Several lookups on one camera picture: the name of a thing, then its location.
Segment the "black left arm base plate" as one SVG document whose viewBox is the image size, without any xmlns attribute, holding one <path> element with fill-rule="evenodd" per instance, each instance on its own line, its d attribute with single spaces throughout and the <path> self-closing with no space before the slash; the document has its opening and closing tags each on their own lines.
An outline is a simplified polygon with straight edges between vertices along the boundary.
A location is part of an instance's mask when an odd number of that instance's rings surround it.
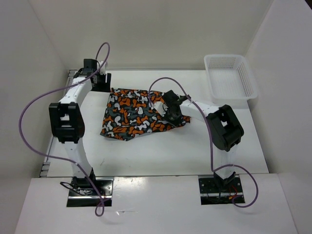
<svg viewBox="0 0 312 234">
<path fill-rule="evenodd" d="M 104 200 L 105 207 L 111 207 L 114 179 L 97 177 L 94 183 Z M 66 207 L 96 207 L 100 203 L 99 196 L 91 185 L 79 187 L 74 184 L 73 180 L 70 183 L 61 182 L 60 184 L 69 190 Z"/>
</svg>

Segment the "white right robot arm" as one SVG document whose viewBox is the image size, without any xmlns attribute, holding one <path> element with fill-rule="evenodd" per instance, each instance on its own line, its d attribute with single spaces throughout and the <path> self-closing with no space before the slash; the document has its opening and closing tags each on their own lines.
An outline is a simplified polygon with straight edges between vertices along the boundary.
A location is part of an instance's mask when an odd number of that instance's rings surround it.
<svg viewBox="0 0 312 234">
<path fill-rule="evenodd" d="M 209 144 L 213 151 L 211 162 L 214 173 L 214 186 L 224 192 L 234 182 L 237 145 L 241 142 L 244 130 L 229 105 L 221 107 L 189 100 L 178 96 L 172 90 L 162 96 L 163 100 L 154 104 L 162 118 L 173 126 L 182 123 L 183 117 L 201 120 L 209 127 Z"/>
</svg>

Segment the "orange black camouflage shorts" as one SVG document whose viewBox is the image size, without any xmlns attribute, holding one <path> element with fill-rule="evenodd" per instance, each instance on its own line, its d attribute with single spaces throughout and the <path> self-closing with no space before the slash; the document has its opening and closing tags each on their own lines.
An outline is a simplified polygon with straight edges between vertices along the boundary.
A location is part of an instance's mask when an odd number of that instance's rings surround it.
<svg viewBox="0 0 312 234">
<path fill-rule="evenodd" d="M 139 135 L 166 132 L 173 128 L 155 109 L 151 109 L 147 90 L 113 88 L 100 135 L 129 141 Z"/>
</svg>

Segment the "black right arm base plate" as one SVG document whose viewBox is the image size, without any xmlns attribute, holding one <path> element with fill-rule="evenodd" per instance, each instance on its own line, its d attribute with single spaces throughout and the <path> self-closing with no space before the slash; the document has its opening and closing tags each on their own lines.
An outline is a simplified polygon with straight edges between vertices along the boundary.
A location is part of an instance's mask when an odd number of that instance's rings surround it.
<svg viewBox="0 0 312 234">
<path fill-rule="evenodd" d="M 220 189 L 212 175 L 198 177 L 201 205 L 245 204 L 241 180 L 238 175 L 226 187 Z"/>
</svg>

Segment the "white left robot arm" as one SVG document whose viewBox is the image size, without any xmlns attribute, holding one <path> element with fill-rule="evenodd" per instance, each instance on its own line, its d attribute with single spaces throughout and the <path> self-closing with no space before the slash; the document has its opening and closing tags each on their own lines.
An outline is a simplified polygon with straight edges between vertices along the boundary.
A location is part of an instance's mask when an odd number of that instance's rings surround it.
<svg viewBox="0 0 312 234">
<path fill-rule="evenodd" d="M 106 73 L 106 67 L 106 61 L 85 59 L 83 67 L 74 73 L 64 97 L 49 105 L 52 134 L 64 146 L 72 164 L 71 187 L 87 195 L 95 193 L 98 186 L 82 142 L 85 123 L 80 107 L 90 91 L 110 91 L 111 74 Z"/>
</svg>

